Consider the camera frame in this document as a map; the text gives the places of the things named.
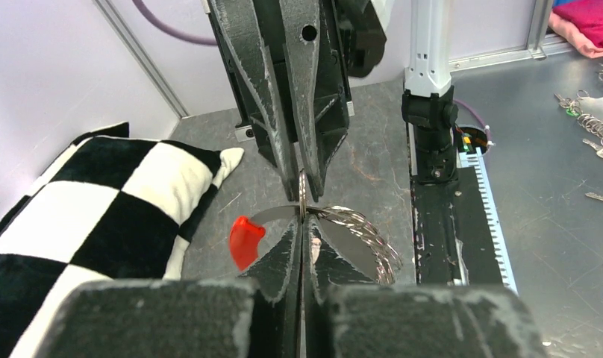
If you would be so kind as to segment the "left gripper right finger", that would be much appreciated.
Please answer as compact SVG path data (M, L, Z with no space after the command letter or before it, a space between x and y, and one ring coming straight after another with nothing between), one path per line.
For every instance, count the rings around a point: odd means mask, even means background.
M375 283L377 262L367 244L346 228L308 215L302 224L302 340L306 357L331 355L328 289Z

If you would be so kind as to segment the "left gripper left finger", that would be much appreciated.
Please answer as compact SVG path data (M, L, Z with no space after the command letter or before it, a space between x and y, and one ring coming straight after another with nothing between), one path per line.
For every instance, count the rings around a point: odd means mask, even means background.
M301 326L302 249L299 219L292 216L280 240L241 275L259 285L249 329L249 357L298 357Z

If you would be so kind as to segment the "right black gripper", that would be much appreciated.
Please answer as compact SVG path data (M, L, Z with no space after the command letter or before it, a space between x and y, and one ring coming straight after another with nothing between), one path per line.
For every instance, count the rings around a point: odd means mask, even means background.
M351 98L352 1L209 1L211 25L241 116L259 152L299 199L304 168L314 201L343 141Z

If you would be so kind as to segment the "metal keyring with red handle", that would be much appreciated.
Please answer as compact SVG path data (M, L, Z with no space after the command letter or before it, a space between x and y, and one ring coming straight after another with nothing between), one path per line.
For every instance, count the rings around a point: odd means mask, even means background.
M319 259L321 248L332 246L334 251L355 249L373 256L371 278L379 284L396 282L396 273L403 267L397 251L383 238L377 227L364 214L339 205L313 207L308 204L306 174L299 172L299 203L273 207L251 217L239 216L233 223L228 240L231 257L240 271L245 271L258 259L258 245L266 235L265 224L296 216L317 218L318 233L310 236L310 256L313 263Z

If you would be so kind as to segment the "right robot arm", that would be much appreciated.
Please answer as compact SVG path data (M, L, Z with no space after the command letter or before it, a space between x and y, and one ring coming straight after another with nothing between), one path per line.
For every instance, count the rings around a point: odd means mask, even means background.
M349 129L351 78L382 60L391 1L206 1L241 116L284 193L324 195L328 166ZM416 179L457 179L457 119L449 63L450 1L412 1L402 118L413 129Z

